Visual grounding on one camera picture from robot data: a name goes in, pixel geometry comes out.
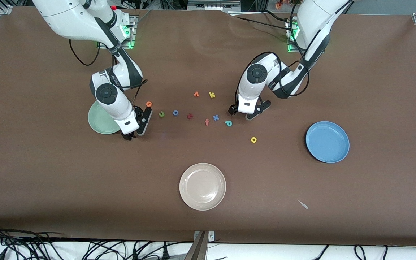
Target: white paper scrap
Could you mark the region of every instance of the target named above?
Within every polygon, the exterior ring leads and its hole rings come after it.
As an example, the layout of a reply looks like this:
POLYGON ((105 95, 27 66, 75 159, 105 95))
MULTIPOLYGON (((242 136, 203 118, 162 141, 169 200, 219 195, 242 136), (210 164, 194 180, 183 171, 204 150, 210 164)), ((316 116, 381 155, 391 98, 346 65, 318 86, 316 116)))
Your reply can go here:
POLYGON ((302 203, 299 199, 297 201, 299 201, 299 203, 301 203, 301 206, 303 206, 305 209, 309 209, 309 207, 306 206, 306 204, 302 203))

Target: white floor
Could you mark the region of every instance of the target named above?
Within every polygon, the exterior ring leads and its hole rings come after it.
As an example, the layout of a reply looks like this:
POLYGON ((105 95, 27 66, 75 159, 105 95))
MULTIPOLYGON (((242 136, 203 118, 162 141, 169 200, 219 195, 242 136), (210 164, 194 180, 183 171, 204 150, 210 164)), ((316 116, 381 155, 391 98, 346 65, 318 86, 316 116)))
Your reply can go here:
MULTIPOLYGON (((110 242, 106 245, 111 246, 116 242, 110 242)), ((53 243, 59 254, 64 260, 81 260, 86 253, 88 242, 55 242, 53 243)), ((134 242, 126 242, 125 245, 120 244, 115 247, 115 250, 124 255, 125 246, 128 252, 132 251, 134 242)), ((146 247, 139 257, 144 257, 151 251, 161 247, 163 242, 154 242, 146 247)), ((168 247, 170 255, 182 255, 187 253, 191 243, 182 243, 168 247)), ((48 247, 49 255, 52 260, 59 260, 56 253, 48 247)), ((264 244, 209 244, 207 260, 218 260, 227 257, 226 260, 314 260, 317 258, 325 246, 319 245, 264 245, 264 244)), ((384 247, 364 246, 367 260, 382 260, 384 247)), ((97 255, 104 252, 105 249, 100 249, 90 255, 88 259, 95 259, 97 255)), ((20 247, 21 253, 30 256, 26 249, 20 247)), ((163 250, 156 252, 160 257, 163 250)), ((5 257, 6 260, 16 260, 14 252, 8 251, 5 257)), ((109 253, 100 257, 101 260, 116 260, 117 256, 114 253, 109 253)), ((324 253, 321 260, 358 260, 354 253, 353 246, 330 246, 324 253)), ((386 255, 386 260, 416 260, 416 247, 389 247, 386 255)))

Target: gray floor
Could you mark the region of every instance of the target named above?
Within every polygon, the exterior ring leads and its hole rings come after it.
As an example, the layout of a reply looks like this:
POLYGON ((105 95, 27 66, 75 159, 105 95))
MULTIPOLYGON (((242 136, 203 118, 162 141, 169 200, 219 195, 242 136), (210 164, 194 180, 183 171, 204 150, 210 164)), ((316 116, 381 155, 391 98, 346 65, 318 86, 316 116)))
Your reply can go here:
POLYGON ((361 0, 356 1, 348 13, 358 14, 413 14, 416 0, 361 0))

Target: white plate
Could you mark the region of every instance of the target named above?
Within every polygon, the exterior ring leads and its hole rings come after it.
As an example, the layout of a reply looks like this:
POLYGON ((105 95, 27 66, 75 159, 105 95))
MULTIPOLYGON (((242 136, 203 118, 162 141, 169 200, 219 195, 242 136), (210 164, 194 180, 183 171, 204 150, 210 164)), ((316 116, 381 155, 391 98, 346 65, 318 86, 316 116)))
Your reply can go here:
POLYGON ((226 179, 216 166, 198 163, 184 171, 179 192, 187 206, 198 211, 213 209, 226 194, 226 179))

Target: brown tabletop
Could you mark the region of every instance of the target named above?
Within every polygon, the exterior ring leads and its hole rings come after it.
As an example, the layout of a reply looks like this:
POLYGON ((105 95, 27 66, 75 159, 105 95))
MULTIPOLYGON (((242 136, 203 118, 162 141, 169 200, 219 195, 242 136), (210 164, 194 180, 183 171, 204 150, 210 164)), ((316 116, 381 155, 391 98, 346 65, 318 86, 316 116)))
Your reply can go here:
MULTIPOLYGON (((94 58, 92 42, 74 49, 94 58)), ((416 245, 411 17, 342 15, 303 95, 283 100, 266 89, 269 110, 252 121, 228 115, 242 71, 263 51, 286 64, 299 58, 281 29, 218 11, 152 11, 129 54, 148 79, 135 105, 151 101, 154 114, 146 135, 129 142, 88 125, 89 79, 111 65, 109 53, 83 66, 35 8, 15 7, 0 20, 0 226, 88 238, 190 240, 206 229, 224 242, 416 245), (339 163, 307 151, 306 131, 322 120, 350 138, 339 163), (201 162, 227 183, 210 211, 179 195, 182 173, 201 162)))

